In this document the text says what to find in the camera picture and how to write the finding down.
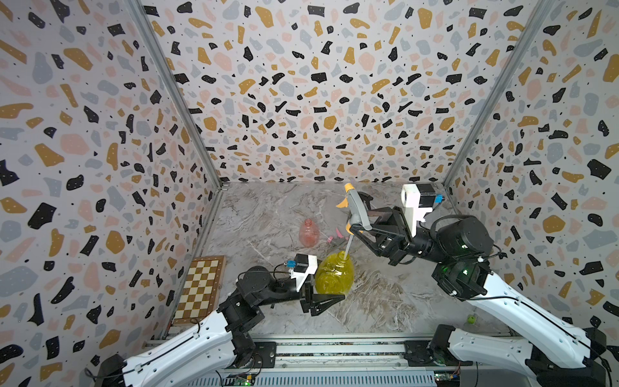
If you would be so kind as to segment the aluminium corner post left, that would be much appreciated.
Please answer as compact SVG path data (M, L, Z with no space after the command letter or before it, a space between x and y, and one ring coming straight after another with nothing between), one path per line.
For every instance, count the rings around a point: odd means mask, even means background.
M129 1L127 6L164 85L169 89L171 100L183 120L193 146L206 166L209 181L216 190L221 190L223 183L203 142L201 129L195 121L206 111L205 104L188 104L182 90L190 82L198 80L203 68L201 64L195 64L184 57L185 47L182 45L188 38L199 37L189 26L189 22L193 20L193 2Z

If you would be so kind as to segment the orange grey spray nozzle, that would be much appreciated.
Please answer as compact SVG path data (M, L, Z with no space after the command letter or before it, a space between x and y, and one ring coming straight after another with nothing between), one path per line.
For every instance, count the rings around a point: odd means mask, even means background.
M353 227L359 227L361 231L370 231L372 226L368 216L368 210L353 184L347 183L344 186L345 196L344 200L337 205L338 208L348 208L350 211L350 217L346 224L346 231L350 235L348 244L345 249L345 256L349 257L349 250L354 239Z

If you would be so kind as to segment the yellow spray bottle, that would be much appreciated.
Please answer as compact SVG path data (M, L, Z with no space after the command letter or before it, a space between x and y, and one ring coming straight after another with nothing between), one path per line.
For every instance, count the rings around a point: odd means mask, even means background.
M344 251L328 256L315 274L315 288L319 294L347 295L354 283L354 265Z

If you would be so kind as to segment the smoky grey spray bottle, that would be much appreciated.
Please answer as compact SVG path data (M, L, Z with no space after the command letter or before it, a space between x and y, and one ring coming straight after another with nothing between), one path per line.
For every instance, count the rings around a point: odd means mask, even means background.
M359 192L359 197L362 201L362 203L364 203L364 206L366 208L367 211L370 211L372 209L372 200L373 200L373 196L366 194L364 192Z

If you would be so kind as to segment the aluminium corner post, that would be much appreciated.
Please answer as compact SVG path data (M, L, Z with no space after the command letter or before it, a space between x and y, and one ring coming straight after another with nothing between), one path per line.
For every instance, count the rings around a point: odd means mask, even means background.
M184 57L185 47L182 45L188 38L199 37L189 26L189 22L193 20L193 2L129 1L127 6L164 85L169 89L171 100L183 120L193 146L206 166L209 181L216 190L221 190L223 183L203 142L201 129L195 121L206 111L205 104L188 104L182 90L190 82L198 80L203 68L201 64L195 64Z
M464 164L468 153L474 148L475 141L483 131L486 122L493 113L494 107L498 104L501 96L504 92L506 92L506 89L510 85L510 80L512 76L514 76L522 61L522 58L530 48L530 45L532 44L538 31L542 28L546 17L550 14L551 9L553 8L553 3L554 1L551 0L539 0L535 4L535 7L530 14L530 18L527 20L527 24L525 25L524 32L520 35L519 41L516 43L514 50L508 58L508 61L506 61L506 66L497 77L495 86L488 94L488 98L486 98L485 102L481 105L480 113L472 125L472 129L464 140L455 161L451 165L445 179L443 180L444 188L448 188L448 186L455 182L460 167Z

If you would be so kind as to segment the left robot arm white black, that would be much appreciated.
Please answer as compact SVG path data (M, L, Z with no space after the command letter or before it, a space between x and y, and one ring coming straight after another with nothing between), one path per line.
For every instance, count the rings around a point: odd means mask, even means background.
M303 312L318 316L345 299L342 294L314 291L312 274L255 266L240 274L235 290L204 319L128 359L114 355L96 374L85 375L96 386L183 386L210 373L245 364L255 367L256 344L249 335L264 319L261 306L298 302Z

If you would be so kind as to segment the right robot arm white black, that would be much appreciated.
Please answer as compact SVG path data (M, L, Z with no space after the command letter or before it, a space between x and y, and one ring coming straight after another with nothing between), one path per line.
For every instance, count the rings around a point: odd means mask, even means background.
M493 272L493 240L471 215L444 216L448 224L411 232L398 207L352 211L348 230L391 266L416 259L435 263L431 274L449 297L470 303L513 329L517 338L472 334L447 324L436 328L428 353L444 365L484 363L531 377L541 386L611 386L603 354L606 336L555 317Z

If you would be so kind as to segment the pink spray bottle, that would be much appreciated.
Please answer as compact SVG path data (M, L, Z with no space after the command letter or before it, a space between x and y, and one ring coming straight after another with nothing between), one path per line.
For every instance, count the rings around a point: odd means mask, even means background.
M306 248L314 247L320 238L318 225L312 219L305 219L300 227L299 240Z

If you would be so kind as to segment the wooden chessboard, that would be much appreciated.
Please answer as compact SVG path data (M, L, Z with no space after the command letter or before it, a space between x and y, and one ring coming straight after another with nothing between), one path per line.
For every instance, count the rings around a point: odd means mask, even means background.
M191 324L216 309L225 266L225 256L205 256L191 263L172 325Z

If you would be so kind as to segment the pink spray nozzle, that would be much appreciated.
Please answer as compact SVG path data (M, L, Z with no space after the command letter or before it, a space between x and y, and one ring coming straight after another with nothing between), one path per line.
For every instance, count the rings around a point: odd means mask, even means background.
M349 239L347 234L341 232L338 228L335 229L335 234L330 235L327 239L328 243L345 243Z

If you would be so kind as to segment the aluminium corner post right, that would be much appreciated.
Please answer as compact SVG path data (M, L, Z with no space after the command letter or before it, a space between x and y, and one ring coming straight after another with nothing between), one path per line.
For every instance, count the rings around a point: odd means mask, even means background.
M483 131L486 122L493 113L494 107L498 104L501 96L504 92L506 92L506 89L510 85L510 80L512 76L514 76L522 61L522 58L530 48L530 45L532 44L538 31L542 28L546 17L550 14L551 9L553 8L553 3L554 1L551 0L539 0L535 4L535 7L530 14L530 18L527 20L527 24L525 25L524 32L520 35L519 41L516 43L514 50L508 58L508 61L506 61L506 66L497 77L495 86L488 94L488 98L486 98L485 102L481 105L480 113L472 125L472 129L464 140L455 161L451 165L445 179L443 180L444 188L448 188L448 186L455 182L460 167L464 164L468 153L474 148L475 141Z

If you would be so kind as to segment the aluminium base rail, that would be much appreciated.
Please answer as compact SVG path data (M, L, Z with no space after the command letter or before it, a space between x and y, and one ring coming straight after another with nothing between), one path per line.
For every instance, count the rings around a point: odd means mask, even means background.
M190 386L535 386L482 361L430 362L428 335L255 335L248 363L194 377Z

